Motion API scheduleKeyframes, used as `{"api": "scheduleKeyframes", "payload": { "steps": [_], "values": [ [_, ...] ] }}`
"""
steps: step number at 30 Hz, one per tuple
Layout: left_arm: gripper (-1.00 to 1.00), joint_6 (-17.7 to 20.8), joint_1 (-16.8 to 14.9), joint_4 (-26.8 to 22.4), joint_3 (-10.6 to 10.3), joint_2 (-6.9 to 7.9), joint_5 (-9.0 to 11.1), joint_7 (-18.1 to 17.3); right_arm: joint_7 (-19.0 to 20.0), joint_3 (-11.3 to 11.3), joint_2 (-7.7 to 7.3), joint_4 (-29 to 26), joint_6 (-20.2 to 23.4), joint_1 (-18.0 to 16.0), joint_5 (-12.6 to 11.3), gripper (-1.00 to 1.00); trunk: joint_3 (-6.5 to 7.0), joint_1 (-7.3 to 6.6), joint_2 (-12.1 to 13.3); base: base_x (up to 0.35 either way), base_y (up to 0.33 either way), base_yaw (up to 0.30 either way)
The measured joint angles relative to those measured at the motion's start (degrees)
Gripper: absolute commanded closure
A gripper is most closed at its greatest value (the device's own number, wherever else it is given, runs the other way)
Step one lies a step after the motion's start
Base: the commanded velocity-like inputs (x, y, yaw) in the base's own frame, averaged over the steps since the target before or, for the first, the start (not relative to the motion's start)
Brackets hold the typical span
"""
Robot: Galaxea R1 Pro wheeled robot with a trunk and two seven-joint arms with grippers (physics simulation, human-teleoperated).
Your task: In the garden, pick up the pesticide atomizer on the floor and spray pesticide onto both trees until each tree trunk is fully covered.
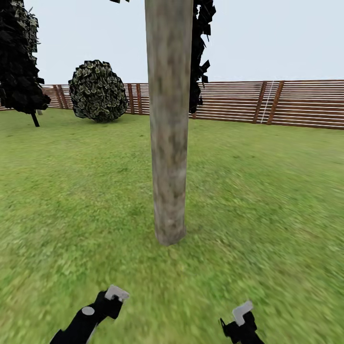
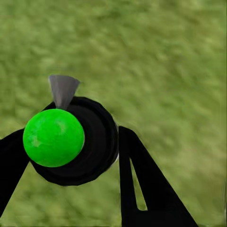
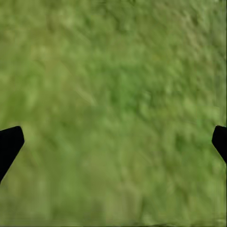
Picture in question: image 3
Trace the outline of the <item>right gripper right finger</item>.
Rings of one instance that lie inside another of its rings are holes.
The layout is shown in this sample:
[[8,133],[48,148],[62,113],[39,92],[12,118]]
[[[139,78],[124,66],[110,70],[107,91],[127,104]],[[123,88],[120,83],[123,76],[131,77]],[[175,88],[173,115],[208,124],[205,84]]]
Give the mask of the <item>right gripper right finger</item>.
[[224,159],[227,164],[227,128],[222,126],[216,126],[213,137],[212,143]]

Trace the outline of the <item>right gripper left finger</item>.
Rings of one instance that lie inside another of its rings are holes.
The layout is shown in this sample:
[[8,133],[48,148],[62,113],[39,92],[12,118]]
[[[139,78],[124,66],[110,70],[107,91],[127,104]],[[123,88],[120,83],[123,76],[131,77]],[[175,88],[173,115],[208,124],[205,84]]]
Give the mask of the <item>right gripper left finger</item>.
[[20,126],[0,131],[0,182],[25,143]]

